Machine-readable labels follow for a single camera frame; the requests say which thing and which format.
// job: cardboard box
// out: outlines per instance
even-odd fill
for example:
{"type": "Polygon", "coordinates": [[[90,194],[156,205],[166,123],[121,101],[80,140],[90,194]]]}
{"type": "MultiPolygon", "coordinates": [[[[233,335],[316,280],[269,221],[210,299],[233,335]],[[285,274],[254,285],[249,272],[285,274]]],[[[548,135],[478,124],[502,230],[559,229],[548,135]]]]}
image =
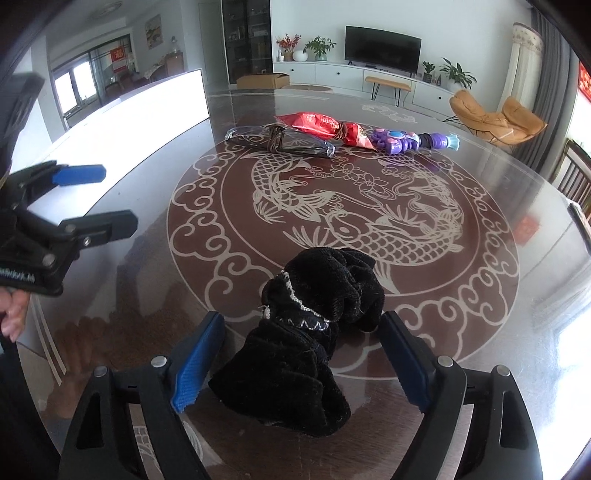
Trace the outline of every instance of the cardboard box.
{"type": "Polygon", "coordinates": [[[245,75],[236,82],[238,89],[246,88],[282,88],[290,84],[290,76],[285,73],[260,73],[245,75]]]}

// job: television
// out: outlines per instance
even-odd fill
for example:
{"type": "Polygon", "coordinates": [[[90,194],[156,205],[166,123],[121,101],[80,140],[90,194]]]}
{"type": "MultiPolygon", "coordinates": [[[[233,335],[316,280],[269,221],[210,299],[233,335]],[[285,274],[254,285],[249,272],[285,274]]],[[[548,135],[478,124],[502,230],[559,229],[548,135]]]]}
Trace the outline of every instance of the television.
{"type": "Polygon", "coordinates": [[[373,28],[347,27],[345,60],[416,73],[421,39],[373,28]]]}

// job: flower pot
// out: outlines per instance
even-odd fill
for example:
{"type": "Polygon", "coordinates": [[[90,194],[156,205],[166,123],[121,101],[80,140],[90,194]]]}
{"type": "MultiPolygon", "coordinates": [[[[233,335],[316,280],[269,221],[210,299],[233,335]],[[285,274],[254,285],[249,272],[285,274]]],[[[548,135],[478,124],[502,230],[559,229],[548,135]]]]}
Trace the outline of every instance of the flower pot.
{"type": "Polygon", "coordinates": [[[306,61],[308,60],[308,52],[303,50],[296,50],[294,52],[294,61],[306,61]]]}
{"type": "Polygon", "coordinates": [[[452,82],[450,80],[447,89],[452,92],[454,95],[459,92],[460,90],[462,90],[464,87],[462,86],[461,83],[456,83],[456,82],[452,82]]]}

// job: silver rivet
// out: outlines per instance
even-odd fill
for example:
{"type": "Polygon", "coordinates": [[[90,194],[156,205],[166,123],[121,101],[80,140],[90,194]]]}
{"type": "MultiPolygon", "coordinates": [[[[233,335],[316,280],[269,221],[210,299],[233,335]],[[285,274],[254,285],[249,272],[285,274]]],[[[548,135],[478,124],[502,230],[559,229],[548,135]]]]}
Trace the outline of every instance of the silver rivet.
{"type": "Polygon", "coordinates": [[[155,356],[152,359],[151,363],[152,363],[152,367],[154,367],[154,368],[163,367],[164,365],[166,365],[166,357],[163,355],[155,356]]]}
{"type": "Polygon", "coordinates": [[[100,377],[104,377],[107,374],[107,367],[105,367],[104,365],[99,365],[98,367],[95,368],[94,371],[94,376],[96,378],[100,378],[100,377]]]}
{"type": "Polygon", "coordinates": [[[453,365],[453,360],[447,355],[442,355],[437,357],[437,363],[442,367],[450,367],[453,365]]]}
{"type": "Polygon", "coordinates": [[[505,365],[497,365],[496,372],[502,377],[508,377],[511,375],[511,370],[509,370],[509,368],[505,365]]]}
{"type": "Polygon", "coordinates": [[[50,267],[56,262],[56,256],[54,254],[47,254],[43,256],[41,263],[44,267],[50,267]]]}

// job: red snack bag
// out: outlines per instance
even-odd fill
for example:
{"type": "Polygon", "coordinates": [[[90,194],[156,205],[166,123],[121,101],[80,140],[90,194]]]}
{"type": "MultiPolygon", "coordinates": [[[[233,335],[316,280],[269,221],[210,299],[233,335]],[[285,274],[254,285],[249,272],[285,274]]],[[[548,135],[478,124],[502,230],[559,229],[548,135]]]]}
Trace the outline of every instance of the red snack bag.
{"type": "Polygon", "coordinates": [[[322,140],[342,140],[345,145],[375,150],[363,128],[358,124],[339,122],[321,113],[300,112],[277,117],[288,127],[322,140]]]}

